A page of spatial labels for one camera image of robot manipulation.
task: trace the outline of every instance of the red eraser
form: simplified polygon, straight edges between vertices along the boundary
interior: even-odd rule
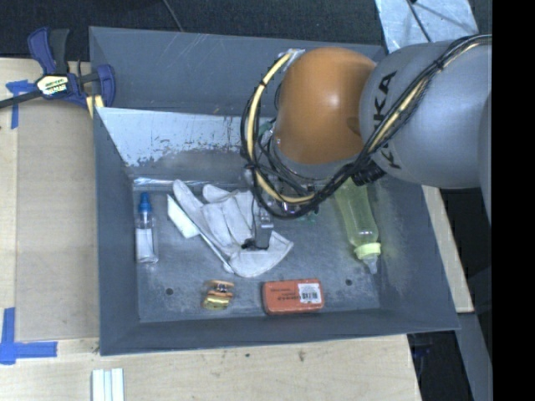
[[[270,315],[314,312],[324,306],[324,293],[319,279],[272,281],[263,284],[262,300]]]

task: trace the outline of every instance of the white cloth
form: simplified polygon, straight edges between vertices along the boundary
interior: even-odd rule
[[[228,192],[205,185],[202,195],[207,203],[203,204],[184,182],[175,180],[173,193],[182,210],[240,277],[257,277],[272,269],[293,247],[293,242],[273,231],[267,250],[242,249],[243,243],[253,236],[250,191]]]

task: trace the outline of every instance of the blue tape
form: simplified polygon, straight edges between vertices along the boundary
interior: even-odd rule
[[[19,358],[57,357],[57,347],[58,342],[15,342],[15,308],[4,309],[0,364],[13,365]]]
[[[13,96],[19,94],[26,94],[27,92],[33,92],[37,87],[35,84],[28,82],[27,80],[19,80],[17,82],[6,83],[6,88]],[[15,129],[18,126],[18,104],[13,106],[11,111],[11,129]]]

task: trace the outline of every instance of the wooden board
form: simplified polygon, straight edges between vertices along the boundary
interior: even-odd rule
[[[58,358],[0,368],[0,400],[89,399],[96,368],[124,369],[128,401],[421,400],[405,336],[113,358],[95,346],[60,342]]]
[[[31,59],[1,61],[1,85],[41,75]],[[83,72],[88,70],[84,63]],[[19,106],[17,129],[10,129],[11,109],[2,110],[0,117],[5,192],[0,262],[6,269],[0,276],[0,305],[16,306],[17,340],[98,336],[89,114],[72,104],[35,99]],[[15,245],[18,283],[13,297]]]
[[[429,209],[431,224],[435,230],[436,243],[441,252],[444,270],[450,284],[451,296],[457,313],[474,312],[470,291],[466,283],[465,272],[462,270],[461,258],[457,250],[450,221],[446,214],[444,201],[440,191],[428,185],[422,186],[425,201]]]

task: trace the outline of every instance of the gray bin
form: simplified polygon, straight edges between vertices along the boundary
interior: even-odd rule
[[[103,355],[458,328],[419,185],[386,176],[369,188],[383,247],[376,275],[354,258],[336,203],[327,200],[316,216],[275,221],[275,230],[294,241],[294,248],[271,271],[245,279],[226,273],[201,239],[181,238],[166,218],[169,183],[133,184],[143,176],[186,180],[197,193],[207,182],[243,188],[245,162],[238,153],[236,122],[277,55],[288,48],[338,45],[378,60],[384,55],[380,47],[114,28],[91,28],[90,44],[94,66],[114,67],[115,106],[125,109],[104,109],[94,116]],[[262,100],[262,116],[275,115],[280,78]],[[188,120],[217,118],[229,135],[215,145],[174,135],[187,129]],[[150,191],[158,218],[160,261],[154,265],[138,265],[134,259],[141,190]],[[263,282],[309,277],[322,282],[321,312],[264,313]],[[202,284],[208,279],[236,284],[226,311],[201,307]]]

